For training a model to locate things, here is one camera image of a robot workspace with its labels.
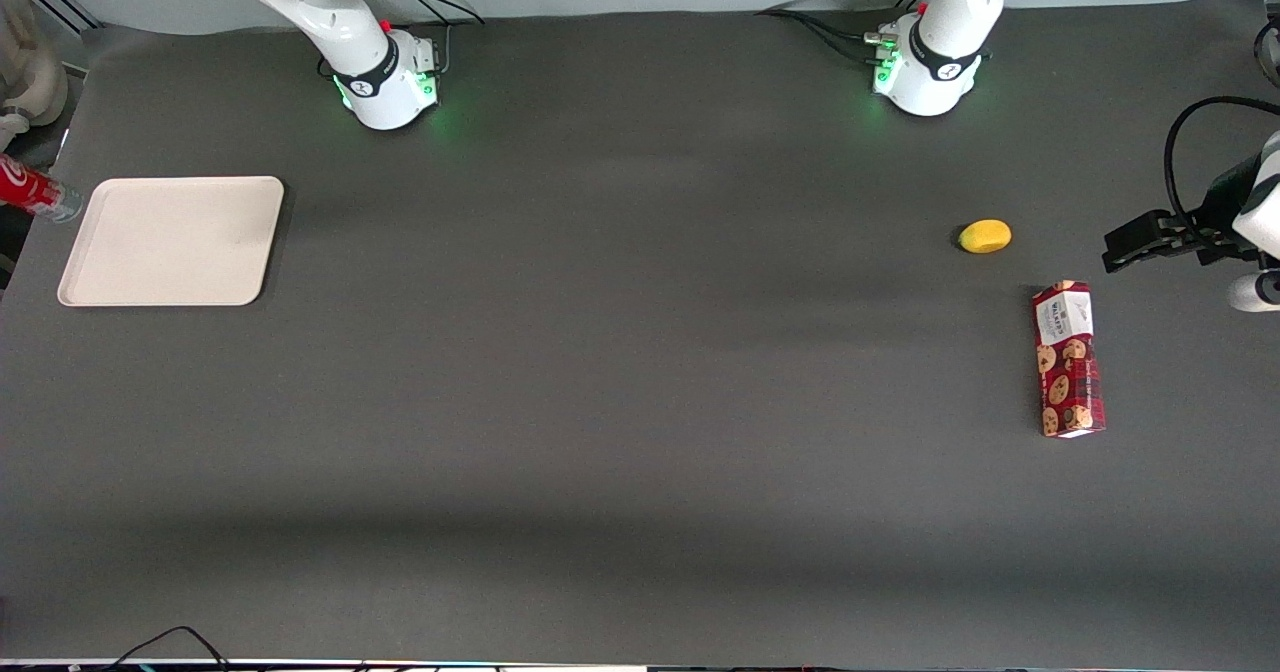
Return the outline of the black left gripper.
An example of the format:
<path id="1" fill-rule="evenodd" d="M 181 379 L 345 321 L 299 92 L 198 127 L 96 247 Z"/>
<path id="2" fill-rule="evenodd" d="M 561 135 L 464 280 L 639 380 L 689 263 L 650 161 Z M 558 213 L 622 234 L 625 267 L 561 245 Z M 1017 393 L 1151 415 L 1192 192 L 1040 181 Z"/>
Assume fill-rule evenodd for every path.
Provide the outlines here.
<path id="1" fill-rule="evenodd" d="M 1116 274 L 1147 259 L 1194 253 L 1199 265 L 1220 259 L 1240 259 L 1265 265 L 1265 154 L 1219 175 L 1199 207 L 1187 216 L 1189 230 L 1181 233 L 1179 218 L 1166 210 L 1149 210 L 1103 236 L 1102 265 Z"/>

